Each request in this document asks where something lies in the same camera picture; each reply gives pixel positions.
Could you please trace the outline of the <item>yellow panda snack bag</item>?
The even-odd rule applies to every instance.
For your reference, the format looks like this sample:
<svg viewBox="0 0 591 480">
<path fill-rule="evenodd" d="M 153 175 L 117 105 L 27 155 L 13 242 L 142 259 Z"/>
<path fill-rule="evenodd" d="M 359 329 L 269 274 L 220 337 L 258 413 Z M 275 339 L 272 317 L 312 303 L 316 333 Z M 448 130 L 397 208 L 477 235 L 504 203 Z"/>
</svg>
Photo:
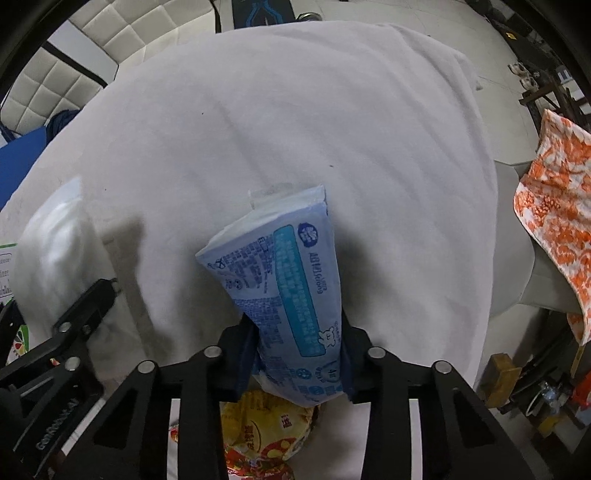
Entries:
<svg viewBox="0 0 591 480">
<path fill-rule="evenodd" d="M 301 407 L 263 390 L 221 404 L 224 458 L 230 479 L 294 479 L 290 459 L 308 440 L 318 407 Z"/>
</svg>

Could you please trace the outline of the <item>white soft plastic pack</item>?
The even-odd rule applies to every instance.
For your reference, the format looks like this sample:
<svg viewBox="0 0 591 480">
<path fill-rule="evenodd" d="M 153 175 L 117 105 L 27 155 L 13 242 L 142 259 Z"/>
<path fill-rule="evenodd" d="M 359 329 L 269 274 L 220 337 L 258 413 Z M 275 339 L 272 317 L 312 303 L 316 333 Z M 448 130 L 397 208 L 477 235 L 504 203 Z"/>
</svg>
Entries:
<svg viewBox="0 0 591 480">
<path fill-rule="evenodd" d="M 48 340 L 58 319 L 97 280 L 115 272 L 85 210 L 81 180 L 55 191 L 37 210 L 17 242 L 10 286 L 29 329 L 30 345 Z M 88 341 L 97 377 L 128 374 L 145 358 L 123 294 Z"/>
</svg>

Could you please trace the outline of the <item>blue tissue pack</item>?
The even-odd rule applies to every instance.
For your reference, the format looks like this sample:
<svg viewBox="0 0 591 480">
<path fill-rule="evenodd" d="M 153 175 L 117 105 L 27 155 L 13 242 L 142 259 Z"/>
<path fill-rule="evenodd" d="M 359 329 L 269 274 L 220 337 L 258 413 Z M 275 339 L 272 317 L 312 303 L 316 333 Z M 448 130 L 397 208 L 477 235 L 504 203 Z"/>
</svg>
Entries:
<svg viewBox="0 0 591 480">
<path fill-rule="evenodd" d="M 325 187 L 267 199 L 195 255 L 259 329 L 263 390 L 301 407 L 342 394 L 342 292 Z"/>
</svg>

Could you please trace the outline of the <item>blue foam mat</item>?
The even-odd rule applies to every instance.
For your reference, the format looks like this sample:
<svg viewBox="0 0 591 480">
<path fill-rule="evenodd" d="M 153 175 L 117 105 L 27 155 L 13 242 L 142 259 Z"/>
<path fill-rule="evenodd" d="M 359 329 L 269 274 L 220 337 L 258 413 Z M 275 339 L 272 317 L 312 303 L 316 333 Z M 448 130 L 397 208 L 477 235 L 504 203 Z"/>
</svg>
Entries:
<svg viewBox="0 0 591 480">
<path fill-rule="evenodd" d="M 0 208 L 9 201 L 46 145 L 46 128 L 40 127 L 1 147 Z"/>
</svg>

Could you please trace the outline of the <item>orange white patterned cloth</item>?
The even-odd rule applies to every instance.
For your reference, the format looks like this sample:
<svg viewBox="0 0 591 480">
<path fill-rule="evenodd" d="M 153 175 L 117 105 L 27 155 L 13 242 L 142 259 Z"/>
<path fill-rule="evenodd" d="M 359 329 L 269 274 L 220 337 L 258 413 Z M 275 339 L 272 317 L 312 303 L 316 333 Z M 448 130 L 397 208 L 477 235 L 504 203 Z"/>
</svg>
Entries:
<svg viewBox="0 0 591 480">
<path fill-rule="evenodd" d="M 513 209 L 573 289 L 581 312 L 567 320 L 590 341 L 590 133 L 550 110 L 542 116 L 536 158 L 520 180 Z"/>
</svg>

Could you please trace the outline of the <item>dark blue bag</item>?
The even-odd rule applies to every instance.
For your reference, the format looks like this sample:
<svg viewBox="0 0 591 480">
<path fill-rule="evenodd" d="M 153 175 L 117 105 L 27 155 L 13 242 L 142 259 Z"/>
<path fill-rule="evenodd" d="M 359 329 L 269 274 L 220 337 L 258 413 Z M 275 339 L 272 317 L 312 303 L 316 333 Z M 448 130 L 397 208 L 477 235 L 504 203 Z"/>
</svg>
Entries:
<svg viewBox="0 0 591 480">
<path fill-rule="evenodd" d="M 46 143 L 49 144 L 79 113 L 79 110 L 62 110 L 53 115 L 45 126 Z"/>
</svg>

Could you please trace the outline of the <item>white quilted chair left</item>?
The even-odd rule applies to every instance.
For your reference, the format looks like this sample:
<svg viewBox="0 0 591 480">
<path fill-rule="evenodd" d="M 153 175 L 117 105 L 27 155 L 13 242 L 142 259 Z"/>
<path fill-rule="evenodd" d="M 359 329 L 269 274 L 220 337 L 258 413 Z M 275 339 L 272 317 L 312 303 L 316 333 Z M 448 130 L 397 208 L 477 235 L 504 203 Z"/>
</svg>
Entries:
<svg viewBox="0 0 591 480">
<path fill-rule="evenodd" d="M 95 52 L 98 65 L 44 42 L 1 96 L 7 142 L 83 108 L 118 75 L 165 49 L 221 27 L 212 1 L 88 1 L 60 29 Z"/>
</svg>

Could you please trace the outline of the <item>black blue weight bench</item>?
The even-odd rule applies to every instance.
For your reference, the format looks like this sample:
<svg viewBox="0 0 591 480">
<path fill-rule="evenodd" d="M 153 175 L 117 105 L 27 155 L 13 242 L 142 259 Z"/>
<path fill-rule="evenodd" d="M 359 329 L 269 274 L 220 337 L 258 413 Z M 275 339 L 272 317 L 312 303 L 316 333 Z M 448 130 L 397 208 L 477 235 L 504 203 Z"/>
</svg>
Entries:
<svg viewBox="0 0 591 480">
<path fill-rule="evenodd" d="M 296 21 L 290 0 L 232 0 L 231 9 L 235 29 Z"/>
</svg>

